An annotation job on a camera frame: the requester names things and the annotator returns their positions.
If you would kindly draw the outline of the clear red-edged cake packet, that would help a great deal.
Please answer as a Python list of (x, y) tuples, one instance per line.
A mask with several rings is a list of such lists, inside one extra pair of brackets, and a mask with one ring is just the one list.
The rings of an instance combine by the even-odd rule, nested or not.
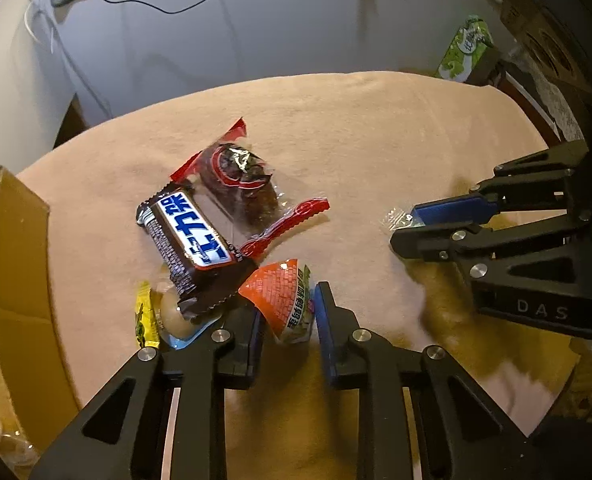
[(206, 193), (231, 221), (238, 250), (250, 258), (260, 257), (277, 238), (331, 208), (324, 196), (290, 190), (287, 179), (253, 152), (241, 118), (183, 162), (170, 180)]

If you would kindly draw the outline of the orange green jelly cup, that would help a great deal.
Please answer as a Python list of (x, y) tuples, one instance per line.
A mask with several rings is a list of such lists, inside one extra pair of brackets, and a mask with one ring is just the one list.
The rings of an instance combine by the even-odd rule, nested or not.
[(291, 258), (261, 266), (238, 293), (263, 315), (279, 344), (301, 344), (311, 337), (314, 307), (310, 269)]

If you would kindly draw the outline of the small green candy packet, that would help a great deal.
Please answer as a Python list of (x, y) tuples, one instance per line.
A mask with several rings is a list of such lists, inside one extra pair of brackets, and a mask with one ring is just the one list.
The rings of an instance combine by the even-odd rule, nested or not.
[(399, 229), (413, 228), (415, 218), (413, 214), (399, 207), (389, 209), (381, 219), (381, 229), (386, 233), (395, 232)]

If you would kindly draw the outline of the brown cardboard box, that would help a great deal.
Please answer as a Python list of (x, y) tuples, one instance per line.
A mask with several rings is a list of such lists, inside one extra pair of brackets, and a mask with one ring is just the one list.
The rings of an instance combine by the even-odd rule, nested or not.
[(0, 167), (0, 474), (13, 479), (79, 412), (52, 307), (49, 215)]

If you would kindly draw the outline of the dark blue-label chocolate bar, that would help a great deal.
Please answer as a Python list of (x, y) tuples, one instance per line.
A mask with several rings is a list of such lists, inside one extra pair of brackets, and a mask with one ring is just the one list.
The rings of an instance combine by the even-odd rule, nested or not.
[(195, 200), (192, 185), (166, 184), (139, 204), (136, 223), (166, 263), (185, 318), (220, 309), (258, 269), (215, 228)]

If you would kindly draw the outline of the green tissue box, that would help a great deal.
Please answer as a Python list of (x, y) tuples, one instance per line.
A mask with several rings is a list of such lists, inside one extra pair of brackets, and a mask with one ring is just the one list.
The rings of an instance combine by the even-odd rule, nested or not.
[(483, 84), (497, 58), (498, 51), (486, 21), (478, 15), (469, 15), (448, 45), (435, 76), (463, 84)]

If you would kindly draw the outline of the yellow snack packet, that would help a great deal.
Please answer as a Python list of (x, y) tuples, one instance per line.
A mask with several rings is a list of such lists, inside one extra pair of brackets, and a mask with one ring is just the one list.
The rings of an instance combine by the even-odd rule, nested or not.
[(183, 314), (178, 302), (175, 287), (167, 281), (157, 283), (157, 287), (147, 281), (139, 284), (134, 318), (136, 342), (140, 348), (161, 350), (166, 344), (173, 350), (182, 350), (222, 316), (220, 312)]

